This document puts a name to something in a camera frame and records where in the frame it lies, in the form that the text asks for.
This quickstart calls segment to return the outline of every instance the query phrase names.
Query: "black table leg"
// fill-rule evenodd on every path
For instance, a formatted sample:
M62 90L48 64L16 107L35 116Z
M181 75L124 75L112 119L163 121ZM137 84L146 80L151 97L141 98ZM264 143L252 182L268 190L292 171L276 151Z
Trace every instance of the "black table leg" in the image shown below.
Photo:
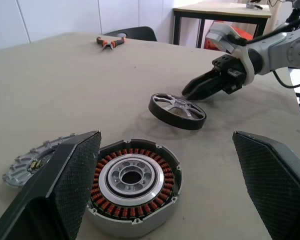
M267 18L261 19L260 23L256 25L253 38L261 36L264 34L264 30L267 24Z
M178 11L174 12L174 30L173 30L173 44L179 45L180 41L180 27L181 27L181 14Z
M200 27L199 27L198 42L196 43L196 47L198 49L201 48L202 38L203 38L203 35L204 35L204 28L205 28L205 20L201 18Z

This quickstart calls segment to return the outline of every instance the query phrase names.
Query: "table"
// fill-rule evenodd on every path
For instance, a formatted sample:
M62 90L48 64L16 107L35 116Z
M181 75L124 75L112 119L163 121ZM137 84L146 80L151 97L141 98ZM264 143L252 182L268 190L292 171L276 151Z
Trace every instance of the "table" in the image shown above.
M173 44L179 45L181 18L200 19L197 48L201 48L205 20L220 20L244 24L257 24L254 38L263 34L267 20L271 18L268 5L260 5L262 10L246 8L246 4L233 2L199 2L197 4L176 7L174 12Z
M207 114L201 130L178 129L149 112L151 95L180 95L223 53L132 39L102 51L95 40L94 34L68 33L0 50L0 216L18 192L1 179L16 156L46 140L101 130L102 147L148 139L180 160L184 182L178 209L141 239L270 240L247 193L232 134L267 136L300 156L294 91L272 74L256 76L231 95L219 92L197 102ZM291 84L286 69L278 74ZM84 217L77 239L96 238L112 239Z

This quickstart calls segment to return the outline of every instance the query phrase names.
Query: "beige table surface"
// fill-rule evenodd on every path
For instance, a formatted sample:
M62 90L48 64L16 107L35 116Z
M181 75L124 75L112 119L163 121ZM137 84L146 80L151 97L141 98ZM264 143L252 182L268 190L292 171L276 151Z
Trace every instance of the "beige table surface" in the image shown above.
M197 104L201 130L169 126L148 111L152 94L180 95L223 53L128 40L101 51L93 34L64 34L0 50L0 216L17 194L2 181L14 158L43 141L101 130L102 146L142 138L180 160L184 184L169 221L144 240L270 240L250 200L232 141L233 131L267 136L300 156L300 109L293 90L272 74L231 95ZM286 69L278 71L291 84ZM112 239L85 217L78 240Z
M173 10L179 12L233 15L251 18L271 18L269 6L260 6L263 7L263 9L246 8L245 3L206 1L181 7L175 7Z

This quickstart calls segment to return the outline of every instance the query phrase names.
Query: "black wheel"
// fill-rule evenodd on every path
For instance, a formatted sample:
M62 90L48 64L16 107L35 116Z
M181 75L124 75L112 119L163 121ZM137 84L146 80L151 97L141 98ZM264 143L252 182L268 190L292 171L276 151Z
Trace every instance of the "black wheel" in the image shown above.
M159 120L186 130L201 129L207 117L206 113L192 102L165 93L152 95L148 108Z

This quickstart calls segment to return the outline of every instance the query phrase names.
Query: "robotic arm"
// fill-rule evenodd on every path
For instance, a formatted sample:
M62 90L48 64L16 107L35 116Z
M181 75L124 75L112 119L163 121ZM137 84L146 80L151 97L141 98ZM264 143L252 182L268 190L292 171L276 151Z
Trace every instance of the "robotic arm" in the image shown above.
M188 83L182 95L202 100L220 90L231 94L250 84L254 75L265 75L279 68L300 69L300 28L280 32L246 46L235 44L240 36L229 25L215 22L206 38L225 54L212 61L213 69Z

